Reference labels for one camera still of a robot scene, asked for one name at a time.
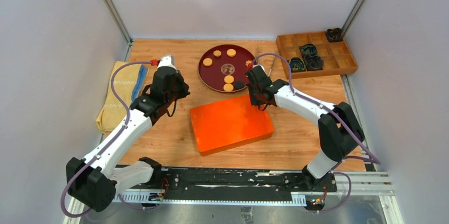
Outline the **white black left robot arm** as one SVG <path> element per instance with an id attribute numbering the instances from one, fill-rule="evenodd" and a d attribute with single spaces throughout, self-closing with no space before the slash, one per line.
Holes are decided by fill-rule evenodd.
<path id="1" fill-rule="evenodd" d="M 65 215 L 75 217 L 65 207 L 65 197 L 70 195 L 87 206 L 88 210 L 105 210 L 116 196 L 139 184 L 150 189 L 167 189 L 161 164 L 148 157 L 140 158 L 135 164 L 117 168 L 119 160 L 146 131 L 164 115 L 172 117 L 169 107 L 189 95 L 189 86 L 181 72 L 175 67 L 172 55 L 152 60 L 157 69 L 152 83 L 130 105 L 123 99 L 125 117 L 119 125 L 90 153 L 82 159 L 73 157 L 66 165 L 67 184 L 60 204 Z"/>

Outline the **black sandwich cookie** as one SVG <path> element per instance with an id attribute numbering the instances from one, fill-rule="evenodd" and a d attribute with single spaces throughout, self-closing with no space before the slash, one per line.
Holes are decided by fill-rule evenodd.
<path id="1" fill-rule="evenodd" d="M 235 90 L 240 90 L 243 89 L 245 87 L 245 83 L 243 81 L 235 81 L 234 82 L 234 89 Z"/>

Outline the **metal tongs white handle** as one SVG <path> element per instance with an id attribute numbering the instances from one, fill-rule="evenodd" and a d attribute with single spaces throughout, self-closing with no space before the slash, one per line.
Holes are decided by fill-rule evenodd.
<path id="1" fill-rule="evenodd" d="M 270 56 L 271 61 L 270 61 L 270 65 L 268 66 L 266 60 L 264 60 L 264 61 L 262 61 L 262 62 L 261 62 L 261 61 L 258 61 L 258 56 L 260 56 L 260 55 L 262 55 L 262 54 L 263 54 L 263 52 L 262 52 L 261 48 L 259 47 L 259 45 L 257 45 L 257 46 L 256 46 L 256 54 L 255 54 L 256 62 L 257 62 L 258 64 L 260 64 L 260 65 L 263 65 L 263 64 L 266 65 L 266 66 L 265 66 L 265 68 L 266 68 L 265 72 L 266 72 L 267 76 L 270 77 L 271 74 L 272 74 L 272 70 L 273 70 L 274 63 L 275 63 L 275 61 L 276 61 L 276 56 L 273 56 L 273 55 Z"/>

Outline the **orange box lid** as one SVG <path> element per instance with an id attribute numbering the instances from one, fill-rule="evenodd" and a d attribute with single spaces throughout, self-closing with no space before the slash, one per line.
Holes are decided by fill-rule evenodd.
<path id="1" fill-rule="evenodd" d="M 250 103 L 248 94 L 190 109 L 201 156 L 268 139 L 274 132 L 269 114 Z"/>

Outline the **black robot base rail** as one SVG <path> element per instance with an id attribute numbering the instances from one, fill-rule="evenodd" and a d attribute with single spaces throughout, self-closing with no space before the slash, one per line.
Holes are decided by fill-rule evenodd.
<path id="1" fill-rule="evenodd" d="M 67 168 L 68 194 L 96 212 L 124 199 L 142 204 L 300 206 L 317 210 L 328 195 L 391 195 L 386 173 L 333 172 L 316 184 L 295 171 L 162 167 L 138 162 L 110 174 Z"/>

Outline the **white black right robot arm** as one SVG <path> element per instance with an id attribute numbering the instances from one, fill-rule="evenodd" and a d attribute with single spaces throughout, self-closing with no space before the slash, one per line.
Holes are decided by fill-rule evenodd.
<path id="1" fill-rule="evenodd" d="M 323 177 L 364 141 L 364 132 L 348 103 L 324 102 L 298 91 L 287 81 L 272 81 L 261 65 L 248 70 L 246 77 L 253 106 L 281 107 L 317 126 L 320 151 L 302 170 L 307 190 L 321 187 Z"/>

